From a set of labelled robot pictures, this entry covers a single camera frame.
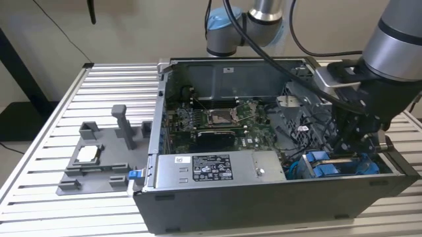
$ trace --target metal rail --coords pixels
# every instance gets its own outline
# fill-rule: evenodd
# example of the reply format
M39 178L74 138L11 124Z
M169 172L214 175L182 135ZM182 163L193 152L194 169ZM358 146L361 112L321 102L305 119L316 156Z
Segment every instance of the metal rail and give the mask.
M127 192L58 196L83 121L117 127L111 107L127 105L131 124L151 120L157 64L97 64L85 69L0 190L0 236L149 237ZM404 112L388 132L397 150L422 175L422 124ZM378 200L354 220L203 232L222 236L408 236L422 234L422 180L397 197ZM189 233L183 236L198 236Z

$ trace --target barcode sticker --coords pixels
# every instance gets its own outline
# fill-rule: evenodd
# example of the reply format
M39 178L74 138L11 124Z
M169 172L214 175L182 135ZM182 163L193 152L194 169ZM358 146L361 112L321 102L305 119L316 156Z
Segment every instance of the barcode sticker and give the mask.
M191 163L191 157L175 157L174 162L175 163Z

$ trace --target blue latch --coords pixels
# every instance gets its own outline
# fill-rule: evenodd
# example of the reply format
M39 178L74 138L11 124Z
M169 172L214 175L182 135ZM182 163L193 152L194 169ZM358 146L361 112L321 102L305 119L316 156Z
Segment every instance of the blue latch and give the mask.
M131 170L129 174L129 179L142 179L143 178L143 170Z

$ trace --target black pole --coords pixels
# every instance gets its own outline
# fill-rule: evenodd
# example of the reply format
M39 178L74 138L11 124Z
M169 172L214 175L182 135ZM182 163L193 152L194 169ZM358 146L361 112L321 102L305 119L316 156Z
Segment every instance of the black pole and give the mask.
M9 41L6 34L0 28L0 61L11 73L18 85L25 91L31 104L34 105L42 117L49 118L54 111L54 107L23 63L15 48Z

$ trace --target open computer chassis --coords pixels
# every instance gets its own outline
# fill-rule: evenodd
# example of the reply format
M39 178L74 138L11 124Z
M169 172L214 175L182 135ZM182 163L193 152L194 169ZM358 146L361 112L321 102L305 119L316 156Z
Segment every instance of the open computer chassis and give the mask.
M314 83L313 58L277 61ZM163 63L146 183L134 193L150 232L349 219L398 195L420 176L396 150L365 154L376 171L352 165L316 175L304 154L333 156L330 111L260 58ZM344 155L362 158L348 148Z

